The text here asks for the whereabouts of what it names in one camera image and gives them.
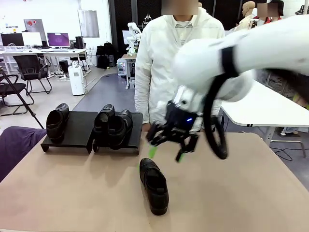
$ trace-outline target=striped shirt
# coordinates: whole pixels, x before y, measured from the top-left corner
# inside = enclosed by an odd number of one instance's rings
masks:
[[[177,34],[179,36],[179,41],[181,45],[183,46],[185,41],[187,40],[190,32],[192,31],[192,23],[191,21],[186,22],[177,22],[175,29],[177,31]]]

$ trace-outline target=floor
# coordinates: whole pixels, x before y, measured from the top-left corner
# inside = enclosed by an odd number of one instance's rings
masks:
[[[123,109],[129,109],[135,111],[134,105],[134,89],[125,90],[126,82],[123,78],[119,78],[116,74],[110,74],[101,78],[97,84],[74,108],[76,111],[100,111],[106,104],[113,104],[116,111]],[[252,132],[263,136],[263,132],[266,128],[247,128],[235,125],[228,117],[225,116],[225,130],[226,132]],[[299,133],[298,136],[292,138],[281,138],[278,134],[281,129],[274,134],[274,140],[300,140],[305,144],[305,148],[309,148],[309,134]],[[300,149],[299,144],[287,144],[287,143],[271,143],[271,147],[275,148],[292,148]],[[286,151],[293,161],[282,161],[288,166],[288,168],[297,176],[302,184],[309,190],[309,151],[308,158],[303,158],[301,150],[288,150]],[[288,158],[283,152],[278,153],[282,157]]]
[[[116,68],[104,70],[98,69],[96,67],[91,67],[91,73],[86,76],[86,80],[88,83],[88,86],[86,88],[87,91],[90,91],[102,76],[116,72]],[[70,109],[73,109],[84,96],[87,96],[87,94],[83,96],[73,96],[69,81],[62,81],[55,77],[52,77],[49,80],[53,87],[51,93],[33,93],[32,97],[34,98],[35,103],[30,106],[33,112],[36,114],[36,117],[44,127],[49,112],[55,109],[59,104],[65,102],[66,104],[68,104]],[[42,82],[46,87],[48,86],[46,80],[43,80]],[[39,81],[32,81],[32,86],[33,91],[43,90]],[[30,99],[25,95],[24,91],[22,92],[22,96],[24,97],[25,101],[30,102]],[[9,104],[16,104],[20,102],[16,95],[6,97],[5,101]],[[12,113],[14,109],[15,107],[9,108],[0,106],[0,115]],[[24,111],[24,109],[24,107],[20,107],[18,111],[22,112]],[[26,113],[24,115],[0,117],[0,134],[2,134],[4,129],[10,126],[40,128],[39,124],[35,121],[35,119],[32,118],[30,113]]]

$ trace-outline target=black backpack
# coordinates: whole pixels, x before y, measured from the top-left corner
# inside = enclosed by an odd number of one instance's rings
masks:
[[[105,54],[108,56],[115,55],[116,50],[110,42],[104,44]]]
[[[110,65],[110,59],[108,59],[106,56],[99,56],[97,61],[97,67],[100,69],[107,69]]]
[[[106,51],[105,51],[105,47],[104,46],[97,46],[97,53],[96,55],[105,55],[106,54]]]

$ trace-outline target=purple screen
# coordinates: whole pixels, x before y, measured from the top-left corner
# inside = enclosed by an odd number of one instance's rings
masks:
[[[47,33],[49,46],[70,47],[69,35],[67,33]]]

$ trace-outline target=table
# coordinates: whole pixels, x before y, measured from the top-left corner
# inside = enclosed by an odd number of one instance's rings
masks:
[[[222,102],[221,108],[237,125],[267,127],[263,137],[267,145],[275,142],[272,137],[276,127],[309,127],[307,109],[257,81],[246,97],[238,102]]]
[[[85,73],[85,75],[87,75],[88,73],[91,72],[91,70],[89,70],[89,67],[88,67],[88,59],[87,59],[87,53],[86,53],[86,51],[88,49],[89,48],[87,48],[87,49],[86,48],[85,49],[68,49],[69,50],[68,52],[59,52],[59,51],[54,51],[53,49],[42,49],[42,50],[40,50],[40,49],[33,48],[33,49],[24,50],[22,52],[1,52],[1,54],[4,56],[4,63],[5,63],[5,66],[7,67],[7,70],[9,70],[8,65],[7,65],[7,63],[9,61],[6,60],[6,57],[24,56],[24,55],[43,55],[44,61],[45,61],[46,64],[47,64],[47,60],[46,60],[47,57],[55,57],[56,58],[56,65],[57,65],[58,71],[60,71],[60,69],[59,69],[57,57],[77,57],[78,61],[80,61],[79,55],[85,54],[86,64],[87,64],[87,72]]]
[[[256,135],[227,133],[218,159],[204,135],[175,162],[179,146],[159,146],[169,209],[154,216],[139,177],[140,155],[43,153],[40,144],[0,183],[0,229],[36,232],[308,232],[309,192]]]
[[[135,64],[136,61],[136,54],[133,56],[128,56],[127,54],[124,54],[121,59],[124,60],[126,63],[126,89],[130,88],[130,81],[129,78],[131,78],[131,64]]]

